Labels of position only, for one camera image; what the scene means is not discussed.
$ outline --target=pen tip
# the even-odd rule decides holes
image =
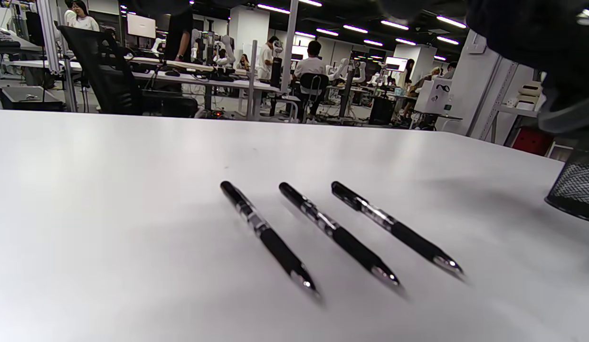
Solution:
[[[434,257],[434,264],[440,266],[441,268],[443,268],[447,271],[455,272],[455,273],[458,273],[461,275],[464,274],[464,271],[462,270],[462,268],[452,258],[448,258],[448,257],[443,258],[443,257],[437,256],[437,257]]]
[[[398,280],[398,277],[396,277],[396,275],[388,268],[383,270],[379,266],[373,266],[370,272],[384,284],[387,284],[389,286],[400,286],[400,281]]]
[[[304,273],[305,276],[297,273],[296,271],[291,271],[290,277],[295,283],[297,283],[297,285],[303,288],[305,292],[308,292],[312,296],[319,298],[320,293],[316,289],[316,285],[314,285],[312,278],[309,276],[309,274],[307,274],[307,272],[304,271]]]

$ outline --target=pen cap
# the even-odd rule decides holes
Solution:
[[[286,182],[282,182],[279,185],[280,192],[284,195],[288,200],[290,200],[297,208],[300,208],[303,203],[305,203],[305,199],[303,195],[301,195],[297,190],[295,190],[290,184]]]
[[[340,184],[340,182],[332,182],[331,188],[333,195],[336,196],[338,199],[344,201],[345,204],[353,208],[353,210],[362,210],[362,204],[360,204],[360,202],[358,201],[358,198],[360,198],[360,196],[357,193],[351,191],[345,185]]]
[[[220,188],[223,190],[233,205],[236,205],[244,200],[242,194],[240,194],[240,192],[236,189],[236,187],[233,186],[233,184],[231,184],[231,182],[221,182]]]

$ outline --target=chair backrest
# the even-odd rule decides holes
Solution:
[[[142,115],[143,92],[108,32],[59,26],[104,113]]]
[[[301,93],[309,95],[320,95],[329,85],[329,77],[321,74],[301,75]]]

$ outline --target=pen grip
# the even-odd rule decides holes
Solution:
[[[379,256],[364,246],[357,238],[342,227],[332,233],[334,242],[340,245],[349,255],[355,258],[368,271],[380,261]]]
[[[402,223],[397,222],[392,225],[391,233],[395,238],[399,239],[405,243],[405,245],[411,247],[428,260],[432,260],[436,255],[444,254],[438,246],[427,241],[421,235],[412,231]]]
[[[296,255],[286,246],[286,243],[277,235],[272,229],[268,228],[260,234],[260,240],[269,249],[271,254],[280,263],[284,271],[290,274],[291,271],[297,271],[300,273],[302,270],[302,262]]]

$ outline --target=keyboard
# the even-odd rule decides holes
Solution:
[[[8,32],[0,31],[0,49],[1,48],[19,48],[20,43],[14,41]]]

